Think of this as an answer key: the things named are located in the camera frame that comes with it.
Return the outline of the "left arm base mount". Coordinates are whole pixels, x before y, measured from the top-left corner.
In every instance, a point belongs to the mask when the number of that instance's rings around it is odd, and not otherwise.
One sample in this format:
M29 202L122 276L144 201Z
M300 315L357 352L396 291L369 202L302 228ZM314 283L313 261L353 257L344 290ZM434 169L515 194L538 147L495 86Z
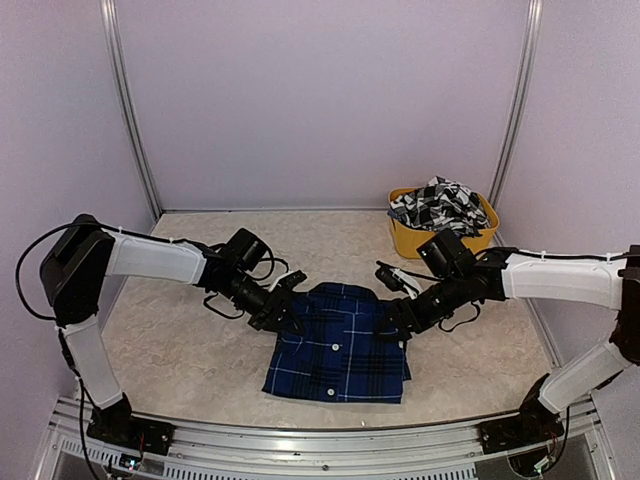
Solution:
M168 455L174 432L171 423L134 415L126 395L109 407L94 408L87 427L91 439L162 456Z

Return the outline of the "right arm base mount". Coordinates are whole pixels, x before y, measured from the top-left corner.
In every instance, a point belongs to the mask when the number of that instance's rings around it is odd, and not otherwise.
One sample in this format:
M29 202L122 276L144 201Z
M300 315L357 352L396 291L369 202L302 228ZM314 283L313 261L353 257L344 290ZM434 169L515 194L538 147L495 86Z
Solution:
M540 389L548 377L545 374L534 383L515 415L478 425L484 454L517 449L565 434L560 414L549 411L538 399Z

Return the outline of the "blue plaid long sleeve shirt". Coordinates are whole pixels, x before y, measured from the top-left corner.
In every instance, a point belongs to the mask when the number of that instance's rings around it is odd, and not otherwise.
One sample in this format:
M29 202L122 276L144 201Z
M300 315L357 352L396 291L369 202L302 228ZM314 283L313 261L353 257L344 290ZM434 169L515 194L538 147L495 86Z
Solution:
M328 403L402 402L406 347L374 336L393 304L372 290L323 282L293 296L305 334L278 333L262 391Z

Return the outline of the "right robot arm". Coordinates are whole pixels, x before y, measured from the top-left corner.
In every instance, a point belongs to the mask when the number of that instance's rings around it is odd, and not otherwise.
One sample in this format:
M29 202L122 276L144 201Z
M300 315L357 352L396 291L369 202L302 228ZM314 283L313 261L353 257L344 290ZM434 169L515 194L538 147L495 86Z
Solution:
M456 309L486 300L547 299L599 305L616 312L610 337L541 379L513 419L511 433L535 442L576 399L639 362L639 248L606 255L558 255L511 247L473 253L451 231L421 245L418 253L435 275L427 290L408 289L392 302L376 328L388 342L406 342L450 318Z

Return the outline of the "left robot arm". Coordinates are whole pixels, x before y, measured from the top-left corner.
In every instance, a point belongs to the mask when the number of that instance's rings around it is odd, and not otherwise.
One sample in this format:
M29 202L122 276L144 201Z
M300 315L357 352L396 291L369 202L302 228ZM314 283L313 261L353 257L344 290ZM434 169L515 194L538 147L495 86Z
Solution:
M294 311L293 289L305 275L289 272L270 286L261 286L251 273L272 252L244 228L227 242L208 246L128 232L100 224L91 215L80 215L62 227L59 235L41 263L40 279L67 363L94 406L104 410L99 424L118 444L133 443L140 424L117 406L125 394L98 325L106 278L140 277L192 285L230 300L248 315L249 325L257 331L304 332Z

